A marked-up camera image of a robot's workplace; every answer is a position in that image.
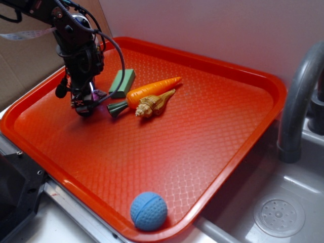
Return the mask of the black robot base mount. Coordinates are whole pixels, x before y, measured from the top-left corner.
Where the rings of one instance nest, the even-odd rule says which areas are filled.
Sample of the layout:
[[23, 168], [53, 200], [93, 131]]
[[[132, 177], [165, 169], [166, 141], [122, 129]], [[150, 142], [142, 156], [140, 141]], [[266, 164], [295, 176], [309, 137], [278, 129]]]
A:
[[27, 154], [1, 155], [1, 242], [8, 242], [38, 211], [46, 173]]

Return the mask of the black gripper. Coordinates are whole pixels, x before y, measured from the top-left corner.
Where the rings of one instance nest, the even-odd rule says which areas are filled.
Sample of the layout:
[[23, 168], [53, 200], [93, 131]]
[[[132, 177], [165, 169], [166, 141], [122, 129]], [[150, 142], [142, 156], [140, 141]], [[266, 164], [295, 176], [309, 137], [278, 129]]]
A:
[[70, 76], [70, 87], [59, 85], [56, 93], [71, 92], [71, 107], [83, 117], [93, 114], [92, 90], [95, 76], [104, 66], [103, 52], [94, 33], [87, 31], [90, 23], [83, 15], [62, 16], [54, 19], [57, 54], [63, 58]]

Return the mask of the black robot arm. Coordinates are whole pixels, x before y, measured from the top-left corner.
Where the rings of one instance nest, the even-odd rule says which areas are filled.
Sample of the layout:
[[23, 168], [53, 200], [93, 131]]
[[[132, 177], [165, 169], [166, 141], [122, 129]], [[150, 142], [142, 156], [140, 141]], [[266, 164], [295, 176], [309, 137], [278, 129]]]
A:
[[71, 107], [80, 116], [90, 116], [101, 96], [95, 89], [95, 77], [103, 71], [104, 56], [91, 28], [91, 14], [73, 1], [1, 1], [12, 8], [15, 18], [2, 15], [12, 23], [27, 15], [49, 24], [57, 42], [56, 52], [64, 60], [65, 76], [56, 87], [56, 97], [70, 94]]

